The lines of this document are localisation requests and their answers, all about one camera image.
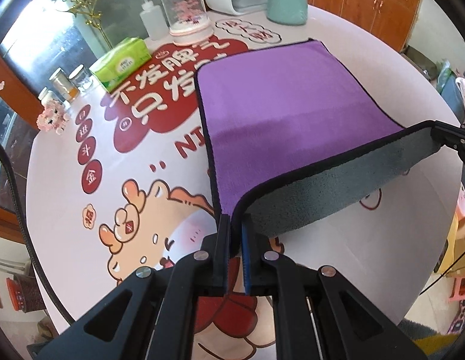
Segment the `purple grey microfibre towel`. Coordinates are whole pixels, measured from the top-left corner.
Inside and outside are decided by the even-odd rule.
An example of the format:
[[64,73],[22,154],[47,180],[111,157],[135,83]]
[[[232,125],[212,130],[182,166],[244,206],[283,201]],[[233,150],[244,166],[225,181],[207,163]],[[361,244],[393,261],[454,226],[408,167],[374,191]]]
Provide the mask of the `purple grey microfibre towel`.
[[195,80],[214,208],[234,233],[312,224],[440,149],[433,121],[402,126],[320,41],[222,58]]

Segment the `red lidded woven basket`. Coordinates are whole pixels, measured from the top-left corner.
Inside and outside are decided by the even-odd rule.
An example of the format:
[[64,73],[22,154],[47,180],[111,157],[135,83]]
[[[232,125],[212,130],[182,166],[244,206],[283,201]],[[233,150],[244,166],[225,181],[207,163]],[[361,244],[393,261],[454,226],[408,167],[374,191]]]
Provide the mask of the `red lidded woven basket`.
[[12,279],[6,279],[6,287],[15,311],[30,313],[45,309],[45,303],[34,276],[13,275]]

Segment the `teal ceramic jar brown lid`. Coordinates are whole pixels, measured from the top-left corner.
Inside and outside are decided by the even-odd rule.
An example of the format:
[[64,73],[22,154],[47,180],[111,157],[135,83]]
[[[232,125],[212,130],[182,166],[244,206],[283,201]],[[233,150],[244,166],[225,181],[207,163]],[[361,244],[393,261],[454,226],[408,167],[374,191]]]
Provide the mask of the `teal ceramic jar brown lid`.
[[277,24],[304,25],[308,21],[308,0],[268,0],[267,18]]

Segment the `pink block pig figurine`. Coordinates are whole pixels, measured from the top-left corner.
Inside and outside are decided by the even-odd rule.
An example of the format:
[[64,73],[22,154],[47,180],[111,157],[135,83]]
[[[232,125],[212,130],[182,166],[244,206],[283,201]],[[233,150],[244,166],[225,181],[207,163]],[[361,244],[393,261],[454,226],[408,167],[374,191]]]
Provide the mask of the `pink block pig figurine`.
[[69,120],[70,116],[62,102],[49,100],[44,105],[44,111],[37,117],[36,124],[40,131],[55,131],[62,135]]

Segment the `white pill bottle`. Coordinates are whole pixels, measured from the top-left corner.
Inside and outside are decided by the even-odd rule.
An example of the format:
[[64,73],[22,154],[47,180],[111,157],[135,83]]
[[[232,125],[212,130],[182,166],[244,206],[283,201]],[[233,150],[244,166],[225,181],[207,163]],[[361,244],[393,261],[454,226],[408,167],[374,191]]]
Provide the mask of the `white pill bottle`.
[[47,87],[42,88],[42,90],[38,94],[38,99],[43,107],[46,107],[49,102],[58,102],[61,103],[62,101],[56,95],[55,92],[48,89]]

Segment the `small clear glass jar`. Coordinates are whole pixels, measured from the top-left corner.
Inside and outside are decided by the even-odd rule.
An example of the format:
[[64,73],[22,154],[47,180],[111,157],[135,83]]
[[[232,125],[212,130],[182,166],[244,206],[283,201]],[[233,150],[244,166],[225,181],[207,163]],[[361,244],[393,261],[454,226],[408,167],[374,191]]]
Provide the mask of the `small clear glass jar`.
[[80,92],[83,93],[88,91],[93,84],[92,73],[86,66],[84,66],[84,64],[80,64],[76,67],[70,73],[68,79]]

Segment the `green tissue pack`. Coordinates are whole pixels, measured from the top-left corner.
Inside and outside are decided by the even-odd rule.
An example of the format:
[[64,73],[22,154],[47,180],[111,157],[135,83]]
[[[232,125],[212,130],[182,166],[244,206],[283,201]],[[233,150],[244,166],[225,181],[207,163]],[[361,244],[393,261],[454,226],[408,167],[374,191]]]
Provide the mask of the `green tissue pack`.
[[89,70],[111,93],[136,69],[150,60],[146,43],[138,37],[127,37],[101,56]]

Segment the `metal tin with orange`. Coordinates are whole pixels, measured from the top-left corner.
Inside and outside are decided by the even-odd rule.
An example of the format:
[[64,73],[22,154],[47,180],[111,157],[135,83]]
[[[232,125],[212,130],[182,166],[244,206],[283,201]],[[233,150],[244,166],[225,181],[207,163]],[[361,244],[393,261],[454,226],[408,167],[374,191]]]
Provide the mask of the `metal tin with orange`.
[[52,73],[49,81],[67,102],[73,102],[80,94],[78,88],[68,79],[61,67]]

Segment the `white squeeze wash bottle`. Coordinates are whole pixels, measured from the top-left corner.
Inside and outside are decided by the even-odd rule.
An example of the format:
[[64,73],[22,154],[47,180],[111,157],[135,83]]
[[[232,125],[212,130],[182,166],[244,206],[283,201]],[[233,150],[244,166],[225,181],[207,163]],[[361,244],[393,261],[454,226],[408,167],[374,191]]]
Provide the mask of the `white squeeze wash bottle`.
[[155,5],[152,0],[144,0],[141,7],[140,17],[149,38],[153,41],[158,41],[166,37],[169,29],[162,8]]

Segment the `glass dome pink ornament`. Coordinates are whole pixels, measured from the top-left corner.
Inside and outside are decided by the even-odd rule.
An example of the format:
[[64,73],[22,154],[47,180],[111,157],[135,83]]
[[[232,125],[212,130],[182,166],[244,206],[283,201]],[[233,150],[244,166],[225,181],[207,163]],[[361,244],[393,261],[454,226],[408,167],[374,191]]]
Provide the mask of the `glass dome pink ornament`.
[[162,0],[162,4],[169,33],[178,47],[192,46],[213,35],[204,0]]

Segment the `glass sliding door gold ornament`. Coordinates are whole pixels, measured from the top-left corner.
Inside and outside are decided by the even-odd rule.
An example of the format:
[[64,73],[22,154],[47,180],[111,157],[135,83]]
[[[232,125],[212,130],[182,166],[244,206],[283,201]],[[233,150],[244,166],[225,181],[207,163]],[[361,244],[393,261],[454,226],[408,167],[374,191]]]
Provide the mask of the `glass sliding door gold ornament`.
[[0,56],[32,93],[56,68],[90,66],[124,38],[147,37],[141,5],[160,0],[0,0]]

